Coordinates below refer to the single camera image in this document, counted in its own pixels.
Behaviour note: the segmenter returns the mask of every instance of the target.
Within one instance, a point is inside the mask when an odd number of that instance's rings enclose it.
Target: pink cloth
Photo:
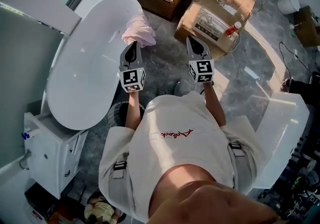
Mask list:
[[[140,47],[154,46],[156,44],[156,33],[149,26],[147,18],[142,13],[134,17],[126,25],[126,31],[122,35],[122,40],[127,44],[137,41]]]

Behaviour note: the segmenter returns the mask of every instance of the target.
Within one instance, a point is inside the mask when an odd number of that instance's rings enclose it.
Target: marble tile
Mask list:
[[[172,21],[144,11],[156,33],[156,45],[141,49],[147,74],[144,90],[139,95],[144,106],[163,92],[172,94],[180,79],[187,80],[189,86],[194,87],[187,68],[187,48],[174,38],[178,22],[190,2],[188,0],[179,7]],[[315,54],[304,49],[299,40],[290,35],[289,20],[280,13],[277,0],[267,1],[261,11],[259,8],[260,3],[257,2],[245,28],[247,31],[241,33],[241,41],[235,51],[215,61],[214,80],[227,120],[246,115],[255,130],[268,106],[269,97],[279,91],[281,81],[289,77],[279,42],[284,42],[292,52],[297,49],[301,61],[310,65],[311,70],[317,70]],[[296,80],[308,81],[311,73],[284,46],[281,50],[291,75]],[[197,85],[195,90],[200,92],[202,86]],[[119,88],[114,102],[126,99],[128,95]],[[80,171],[70,192],[77,199],[87,186],[82,202],[98,187],[98,168],[109,128],[108,120],[104,118],[89,130],[80,158]]]

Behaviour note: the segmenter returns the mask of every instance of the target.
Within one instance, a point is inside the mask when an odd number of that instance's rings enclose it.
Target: white bathtub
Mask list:
[[[142,12],[136,0],[101,0],[79,23],[49,75],[46,93],[53,116],[73,130],[88,129],[107,114],[119,83],[121,36]]]

